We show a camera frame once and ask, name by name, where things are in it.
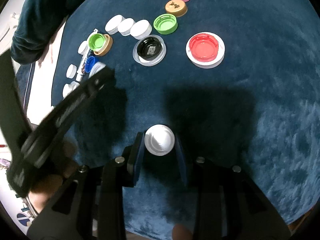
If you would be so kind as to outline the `left hand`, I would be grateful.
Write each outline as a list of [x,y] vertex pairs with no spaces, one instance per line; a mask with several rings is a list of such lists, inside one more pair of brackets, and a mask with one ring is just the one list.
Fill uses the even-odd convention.
[[73,160],[76,153],[76,146],[68,140],[63,142],[63,152],[69,158],[68,164],[63,172],[45,176],[37,182],[29,191],[28,198],[31,205],[37,213],[41,213],[46,204],[63,184],[63,180],[69,178],[79,167]]

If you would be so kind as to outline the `right hand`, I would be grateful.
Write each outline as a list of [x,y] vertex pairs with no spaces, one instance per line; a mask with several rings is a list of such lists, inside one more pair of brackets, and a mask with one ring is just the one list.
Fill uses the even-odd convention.
[[173,240],[192,240],[192,232],[182,224],[176,224],[172,229]]

